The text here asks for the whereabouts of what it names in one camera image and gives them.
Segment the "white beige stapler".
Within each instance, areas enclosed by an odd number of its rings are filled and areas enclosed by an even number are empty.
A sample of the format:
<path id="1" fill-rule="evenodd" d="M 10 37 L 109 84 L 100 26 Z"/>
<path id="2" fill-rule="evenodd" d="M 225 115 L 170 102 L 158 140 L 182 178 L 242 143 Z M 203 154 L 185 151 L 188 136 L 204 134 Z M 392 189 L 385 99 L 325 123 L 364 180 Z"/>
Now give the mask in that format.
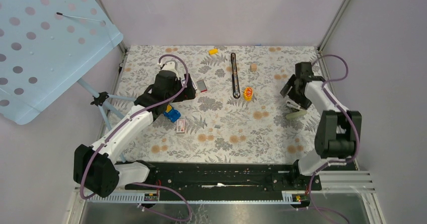
<path id="1" fill-rule="evenodd" d="M 302 109 L 300 106 L 298 106 L 294 103 L 287 102 L 286 106 L 291 110 L 291 113 L 286 115 L 287 120 L 292 120 L 292 119 L 296 119 L 299 117 L 303 117 L 307 114 L 307 110 Z"/>

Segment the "grey red small box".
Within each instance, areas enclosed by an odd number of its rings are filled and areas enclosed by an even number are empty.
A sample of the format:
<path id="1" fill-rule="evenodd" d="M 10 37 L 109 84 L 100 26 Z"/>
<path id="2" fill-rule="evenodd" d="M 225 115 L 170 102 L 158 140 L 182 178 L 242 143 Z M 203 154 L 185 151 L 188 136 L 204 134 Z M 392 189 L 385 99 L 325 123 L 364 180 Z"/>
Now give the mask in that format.
<path id="1" fill-rule="evenodd" d="M 196 84 L 197 84 L 197 88 L 199 89 L 199 91 L 201 93 L 207 91 L 207 87 L 206 87 L 206 84 L 205 84 L 204 80 L 199 80 L 199 81 L 196 82 Z"/>

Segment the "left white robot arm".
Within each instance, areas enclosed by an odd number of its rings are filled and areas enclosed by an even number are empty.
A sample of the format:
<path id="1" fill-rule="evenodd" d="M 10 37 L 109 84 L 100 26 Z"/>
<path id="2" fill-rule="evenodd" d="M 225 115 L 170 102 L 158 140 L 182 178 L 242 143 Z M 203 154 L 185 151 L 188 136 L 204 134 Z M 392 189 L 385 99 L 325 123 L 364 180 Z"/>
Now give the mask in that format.
<path id="1" fill-rule="evenodd" d="M 78 146 L 74 153 L 73 179 L 80 185 L 80 196 L 109 196 L 116 188 L 139 184 L 151 189 L 156 176 L 141 162 L 118 164 L 117 159 L 137 135 L 168 111 L 173 102 L 195 98 L 188 67 L 177 56 L 167 54 L 167 61 L 159 59 L 159 72 L 153 84 L 137 97 L 130 111 L 103 137 L 86 146 Z"/>

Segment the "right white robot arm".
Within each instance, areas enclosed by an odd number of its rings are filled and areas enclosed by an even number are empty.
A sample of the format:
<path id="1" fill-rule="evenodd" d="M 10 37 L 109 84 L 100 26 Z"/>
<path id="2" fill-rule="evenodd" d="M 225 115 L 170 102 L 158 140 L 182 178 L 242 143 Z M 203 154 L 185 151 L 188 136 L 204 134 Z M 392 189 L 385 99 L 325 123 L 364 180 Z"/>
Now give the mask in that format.
<path id="1" fill-rule="evenodd" d="M 317 76 L 310 62 L 299 62 L 295 73 L 281 90 L 281 95 L 307 110 L 314 106 L 320 121 L 314 139 L 314 150 L 297 160 L 296 171 L 289 175 L 290 186 L 301 190 L 309 177 L 330 165 L 346 165 L 359 151 L 361 113 L 343 106 L 327 87 L 327 81 Z"/>

